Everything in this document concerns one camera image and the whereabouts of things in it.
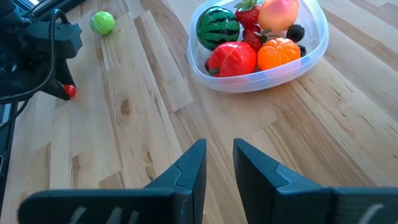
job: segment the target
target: clear plastic bowl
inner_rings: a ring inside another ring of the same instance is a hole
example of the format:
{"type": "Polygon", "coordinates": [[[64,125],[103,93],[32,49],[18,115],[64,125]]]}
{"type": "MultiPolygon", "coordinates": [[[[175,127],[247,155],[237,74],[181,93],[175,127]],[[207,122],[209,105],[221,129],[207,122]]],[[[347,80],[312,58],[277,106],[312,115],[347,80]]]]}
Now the clear plastic bowl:
{"type": "Polygon", "coordinates": [[[188,57],[193,76],[204,85],[225,93],[246,93],[263,90],[289,82],[310,70],[323,56],[329,43],[329,29],[325,14],[317,0],[299,0],[300,9],[296,24],[305,28],[305,36],[298,44],[307,48],[307,55],[285,65],[250,73],[238,77],[215,78],[205,70],[205,60],[211,51],[204,48],[196,35],[197,20],[200,14],[211,6],[222,6],[235,11],[234,5],[241,0],[207,0],[194,12],[189,31],[188,57]]]}

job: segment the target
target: toy peach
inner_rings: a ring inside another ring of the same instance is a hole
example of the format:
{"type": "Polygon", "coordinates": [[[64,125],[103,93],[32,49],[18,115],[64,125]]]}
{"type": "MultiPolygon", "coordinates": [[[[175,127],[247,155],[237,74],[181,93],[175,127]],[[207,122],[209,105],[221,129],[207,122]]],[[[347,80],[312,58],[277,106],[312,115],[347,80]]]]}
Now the toy peach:
{"type": "Polygon", "coordinates": [[[261,7],[259,25],[263,30],[287,30],[297,19],[298,0],[267,0],[261,7]]]}

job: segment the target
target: toy watermelon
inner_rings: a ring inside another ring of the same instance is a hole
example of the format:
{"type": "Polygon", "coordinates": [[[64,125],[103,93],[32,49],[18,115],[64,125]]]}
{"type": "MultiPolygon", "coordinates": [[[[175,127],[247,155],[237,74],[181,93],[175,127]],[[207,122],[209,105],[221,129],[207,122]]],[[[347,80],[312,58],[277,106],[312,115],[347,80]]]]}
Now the toy watermelon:
{"type": "Polygon", "coordinates": [[[237,41],[240,25],[233,12],[219,6],[208,8],[197,22],[199,42],[209,50],[225,42],[237,41]]]}

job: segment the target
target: toy strawberry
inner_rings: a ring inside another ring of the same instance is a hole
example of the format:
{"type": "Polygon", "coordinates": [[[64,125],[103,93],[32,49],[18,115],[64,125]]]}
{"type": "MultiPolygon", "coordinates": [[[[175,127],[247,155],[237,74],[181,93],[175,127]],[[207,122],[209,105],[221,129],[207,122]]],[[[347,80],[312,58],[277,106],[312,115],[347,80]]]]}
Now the toy strawberry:
{"type": "Polygon", "coordinates": [[[246,34],[243,39],[243,42],[248,43],[256,53],[261,49],[266,41],[267,36],[261,36],[256,32],[250,32],[246,34]]]}
{"type": "Polygon", "coordinates": [[[243,0],[237,3],[235,8],[235,16],[243,27],[258,23],[261,5],[257,4],[257,0],[243,0]]]}
{"type": "Polygon", "coordinates": [[[250,26],[247,26],[247,27],[244,28],[244,30],[243,30],[243,38],[244,38],[248,33],[251,33],[251,32],[260,33],[260,32],[261,32],[261,28],[260,28],[259,26],[257,26],[257,25],[250,25],[250,26]]]}

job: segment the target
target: toy tomato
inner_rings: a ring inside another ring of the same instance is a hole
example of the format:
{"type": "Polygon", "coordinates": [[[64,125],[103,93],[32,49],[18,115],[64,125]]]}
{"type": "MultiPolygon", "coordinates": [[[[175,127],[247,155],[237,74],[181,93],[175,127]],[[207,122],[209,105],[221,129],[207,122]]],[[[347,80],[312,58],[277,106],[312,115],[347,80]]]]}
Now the toy tomato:
{"type": "Polygon", "coordinates": [[[259,25],[273,32],[287,30],[296,21],[299,7],[298,0],[268,0],[261,7],[259,25]]]}
{"type": "Polygon", "coordinates": [[[209,73],[214,77],[234,77],[254,72],[256,52],[245,42],[219,45],[209,58],[209,73]]]}
{"type": "Polygon", "coordinates": [[[275,68],[300,58],[300,47],[290,39],[276,38],[266,42],[257,55],[260,70],[275,68]]]}

